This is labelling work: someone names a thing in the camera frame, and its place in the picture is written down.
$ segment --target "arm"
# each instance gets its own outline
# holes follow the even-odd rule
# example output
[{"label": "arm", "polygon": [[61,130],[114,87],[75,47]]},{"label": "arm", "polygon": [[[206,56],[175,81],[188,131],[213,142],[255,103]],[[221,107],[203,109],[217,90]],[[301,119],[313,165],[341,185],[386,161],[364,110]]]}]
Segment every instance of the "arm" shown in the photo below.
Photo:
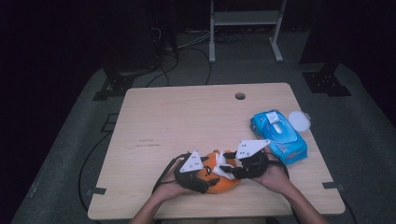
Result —
[{"label": "arm", "polygon": [[282,168],[271,165],[267,171],[254,181],[267,189],[282,194],[296,212],[303,224],[327,224],[327,220],[315,209],[305,196],[290,182]]},{"label": "arm", "polygon": [[154,215],[157,213],[161,205],[170,199],[176,198],[177,196],[191,192],[189,189],[184,189],[175,180],[174,169],[171,169],[166,175],[163,182],[170,182],[166,184],[161,184],[154,193],[148,198],[145,204],[140,208],[134,218],[129,222],[129,224],[146,224],[151,223]]}]

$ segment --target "orange pumpkin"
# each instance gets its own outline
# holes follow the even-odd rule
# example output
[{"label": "orange pumpkin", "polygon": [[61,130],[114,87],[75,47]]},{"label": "orange pumpkin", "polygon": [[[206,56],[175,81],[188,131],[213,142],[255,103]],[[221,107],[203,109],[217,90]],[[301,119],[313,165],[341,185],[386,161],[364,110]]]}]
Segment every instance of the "orange pumpkin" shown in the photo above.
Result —
[{"label": "orange pumpkin", "polygon": [[[219,178],[220,181],[215,186],[210,186],[207,193],[222,193],[229,189],[232,189],[235,185],[241,182],[240,179],[228,179],[227,177],[216,175],[211,172],[216,164],[216,154],[219,153],[218,150],[214,150],[213,152],[207,154],[206,156],[209,158],[206,161],[203,161],[204,169],[198,172],[197,177],[203,179],[204,181],[209,181],[211,179]],[[231,164],[233,167],[236,167],[236,162],[234,159],[227,159],[228,164]]]}]

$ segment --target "white metal stand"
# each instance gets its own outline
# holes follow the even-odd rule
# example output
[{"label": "white metal stand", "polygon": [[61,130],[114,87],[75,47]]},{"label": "white metal stand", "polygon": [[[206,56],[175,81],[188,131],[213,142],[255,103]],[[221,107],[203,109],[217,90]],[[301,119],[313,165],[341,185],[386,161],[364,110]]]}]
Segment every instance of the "white metal stand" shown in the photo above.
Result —
[{"label": "white metal stand", "polygon": [[269,37],[271,48],[275,54],[278,63],[283,62],[283,57],[277,46],[277,38],[280,31],[280,25],[283,20],[287,0],[282,0],[280,10],[269,11],[231,11],[215,12],[214,0],[210,3],[210,40],[209,40],[209,61],[216,61],[215,53],[215,26],[218,25],[263,25],[275,24],[274,36]]}]

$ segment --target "gray carpet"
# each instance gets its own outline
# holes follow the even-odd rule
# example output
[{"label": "gray carpet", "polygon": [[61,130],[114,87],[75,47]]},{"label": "gray carpet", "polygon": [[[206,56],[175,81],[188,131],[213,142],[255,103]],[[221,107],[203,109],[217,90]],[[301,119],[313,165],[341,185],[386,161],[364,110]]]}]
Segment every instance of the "gray carpet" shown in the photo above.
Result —
[{"label": "gray carpet", "polygon": [[[209,85],[287,82],[312,121],[311,131],[340,191],[352,208],[358,223],[396,222],[396,132],[352,71],[339,65],[335,75],[352,96],[329,97],[311,93],[302,72],[317,71],[321,64],[299,64],[308,33],[281,33],[278,45],[284,57],[276,63],[268,34],[245,35],[242,41],[217,45],[217,61],[211,65]],[[179,44],[196,38],[179,35]],[[193,46],[208,52],[207,44]],[[163,69],[175,64],[164,57]],[[162,71],[139,77],[134,88],[146,85]],[[171,86],[205,85],[209,65],[204,54],[183,49],[177,67],[168,73]],[[90,203],[111,138],[103,131],[109,114],[120,112],[122,97],[93,101],[106,79],[103,70],[92,75],[78,97],[67,121],[37,175],[31,191],[21,204],[13,223],[94,223],[87,217],[78,197],[78,177],[85,204]],[[159,77],[150,87],[166,86]],[[110,116],[115,121],[117,116]],[[331,223],[353,223],[348,210],[326,216]],[[293,217],[278,217],[281,223],[296,223]],[[100,223],[127,223],[107,220]]]}]

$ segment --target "plastic lid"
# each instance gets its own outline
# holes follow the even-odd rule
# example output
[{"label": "plastic lid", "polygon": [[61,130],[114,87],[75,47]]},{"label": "plastic lid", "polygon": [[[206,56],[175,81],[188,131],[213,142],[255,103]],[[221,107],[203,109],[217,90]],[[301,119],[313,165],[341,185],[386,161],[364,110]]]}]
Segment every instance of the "plastic lid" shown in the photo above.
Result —
[{"label": "plastic lid", "polygon": [[293,111],[289,114],[289,122],[297,132],[305,132],[311,127],[309,116],[303,111]]}]

